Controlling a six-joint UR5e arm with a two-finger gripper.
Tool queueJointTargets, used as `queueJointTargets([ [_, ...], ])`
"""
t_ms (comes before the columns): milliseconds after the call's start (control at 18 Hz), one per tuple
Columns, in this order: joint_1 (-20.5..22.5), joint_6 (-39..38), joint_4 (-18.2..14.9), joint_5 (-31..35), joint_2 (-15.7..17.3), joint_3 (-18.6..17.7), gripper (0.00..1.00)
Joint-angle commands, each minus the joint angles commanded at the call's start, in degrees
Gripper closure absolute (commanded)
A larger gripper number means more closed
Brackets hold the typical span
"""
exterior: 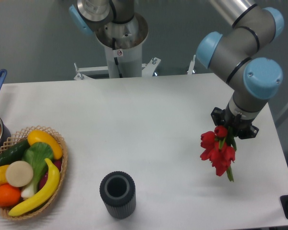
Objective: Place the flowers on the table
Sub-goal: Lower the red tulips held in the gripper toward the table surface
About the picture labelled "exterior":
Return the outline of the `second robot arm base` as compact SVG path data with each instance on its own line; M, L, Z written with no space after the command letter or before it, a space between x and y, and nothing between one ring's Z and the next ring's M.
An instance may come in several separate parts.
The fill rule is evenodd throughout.
M79 0L69 7L75 25L103 46L110 78L142 76L142 46L148 24L133 0Z

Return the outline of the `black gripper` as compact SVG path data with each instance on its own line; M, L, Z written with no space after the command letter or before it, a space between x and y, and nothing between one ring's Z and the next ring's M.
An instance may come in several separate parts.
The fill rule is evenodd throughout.
M254 118L243 118L242 114L234 115L229 107L223 110L215 107L211 112L211 117L215 126L230 127L233 136L240 139L255 138L259 132L259 129L252 125Z

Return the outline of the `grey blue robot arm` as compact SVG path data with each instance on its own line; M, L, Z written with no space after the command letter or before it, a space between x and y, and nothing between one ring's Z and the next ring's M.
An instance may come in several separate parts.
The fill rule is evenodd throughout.
M199 44L196 58L225 82L234 93L225 109L215 108L212 119L240 139L256 137L252 122L282 83L282 68L272 59L255 54L284 29L275 8L261 8L253 0L213 0L211 5L231 25L232 32L209 33Z

